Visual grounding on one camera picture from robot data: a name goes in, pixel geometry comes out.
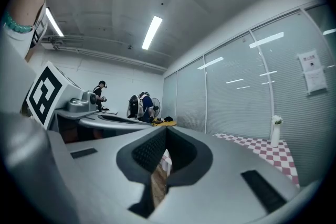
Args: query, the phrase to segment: white ceiling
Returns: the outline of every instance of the white ceiling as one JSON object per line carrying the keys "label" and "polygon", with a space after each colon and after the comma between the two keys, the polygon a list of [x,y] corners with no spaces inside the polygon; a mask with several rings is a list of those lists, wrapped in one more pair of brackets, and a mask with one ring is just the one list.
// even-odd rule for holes
{"label": "white ceiling", "polygon": [[[168,67],[220,24],[258,0],[47,0],[66,46]],[[148,51],[153,16],[163,19]]]}

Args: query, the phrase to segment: wooden floor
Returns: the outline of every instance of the wooden floor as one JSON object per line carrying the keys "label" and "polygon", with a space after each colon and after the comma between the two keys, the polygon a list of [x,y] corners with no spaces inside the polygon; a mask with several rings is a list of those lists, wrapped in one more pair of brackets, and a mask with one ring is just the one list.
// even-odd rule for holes
{"label": "wooden floor", "polygon": [[160,204],[166,195],[167,172],[159,164],[152,174],[152,195],[155,208]]}

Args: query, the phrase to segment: ceiling light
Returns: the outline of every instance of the ceiling light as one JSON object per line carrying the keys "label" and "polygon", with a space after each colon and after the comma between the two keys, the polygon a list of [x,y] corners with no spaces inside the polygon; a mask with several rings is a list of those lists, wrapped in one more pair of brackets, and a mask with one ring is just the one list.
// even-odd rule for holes
{"label": "ceiling light", "polygon": [[51,12],[50,12],[50,9],[47,8],[46,10],[46,14],[47,14],[47,17],[49,19],[49,21],[51,22],[52,26],[54,27],[55,31],[57,32],[57,34],[60,36],[60,37],[63,37],[63,33],[61,31],[61,29],[59,29],[54,17],[52,16]]}
{"label": "ceiling light", "polygon": [[217,62],[222,61],[222,60],[224,60],[224,58],[223,58],[223,57],[219,57],[219,58],[217,58],[216,60],[213,60],[213,61],[207,63],[205,66],[201,66],[201,67],[199,67],[198,69],[199,69],[199,70],[202,70],[204,67],[211,66],[211,65],[213,65],[214,63],[217,63]]}
{"label": "ceiling light", "polygon": [[272,72],[269,72],[269,73],[265,73],[265,74],[261,74],[261,75],[259,75],[259,76],[266,76],[267,74],[274,74],[274,73],[276,73],[277,71],[272,71]]}
{"label": "ceiling light", "polygon": [[330,29],[330,30],[324,31],[323,34],[328,35],[328,34],[335,33],[335,32],[336,32],[336,29]]}
{"label": "ceiling light", "polygon": [[[271,83],[274,83],[275,81],[271,81]],[[268,84],[269,82],[266,82],[266,83],[262,83],[261,85],[265,85],[265,84]]]}
{"label": "ceiling light", "polygon": [[229,82],[227,82],[226,84],[233,83],[233,82],[237,82],[237,81],[242,81],[242,80],[244,80],[244,79],[237,79],[237,80],[229,81]]}
{"label": "ceiling light", "polygon": [[154,36],[155,36],[155,33],[156,31],[158,30],[160,24],[162,22],[162,19],[161,18],[158,18],[156,16],[154,16],[153,20],[152,20],[152,23],[151,23],[151,26],[149,27],[148,29],[148,32],[147,32],[147,35],[145,37],[145,40],[143,42],[143,45],[142,45],[142,48],[145,49],[145,50],[148,50]]}
{"label": "ceiling light", "polygon": [[254,47],[257,47],[259,45],[262,45],[262,44],[265,44],[265,43],[268,43],[268,42],[271,42],[273,40],[276,40],[276,39],[279,39],[279,38],[282,38],[284,37],[284,32],[281,32],[281,33],[278,33],[276,35],[273,35],[273,36],[270,36],[270,37],[267,37],[267,38],[264,38],[262,40],[259,40],[257,42],[254,42],[252,44],[250,44],[250,48],[254,48]]}
{"label": "ceiling light", "polygon": [[245,89],[245,88],[250,88],[250,86],[246,86],[246,87],[237,88],[237,90],[239,90],[239,89]]}

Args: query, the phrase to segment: bracelet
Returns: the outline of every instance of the bracelet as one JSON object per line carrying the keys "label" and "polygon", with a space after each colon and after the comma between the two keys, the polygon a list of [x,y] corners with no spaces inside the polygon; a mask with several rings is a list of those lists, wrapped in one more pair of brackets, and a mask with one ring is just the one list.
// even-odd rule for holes
{"label": "bracelet", "polygon": [[13,18],[9,15],[8,12],[5,13],[4,17],[5,17],[4,18],[5,24],[15,32],[25,34],[25,33],[30,32],[33,29],[33,27],[31,25],[19,25],[19,24],[17,24],[13,20]]}

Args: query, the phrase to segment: vase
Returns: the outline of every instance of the vase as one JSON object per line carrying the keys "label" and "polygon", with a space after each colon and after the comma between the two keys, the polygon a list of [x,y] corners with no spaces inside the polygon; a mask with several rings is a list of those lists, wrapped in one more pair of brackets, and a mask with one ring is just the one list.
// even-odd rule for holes
{"label": "vase", "polygon": [[280,124],[275,124],[272,133],[271,146],[277,147],[279,145],[279,140],[280,140]]}

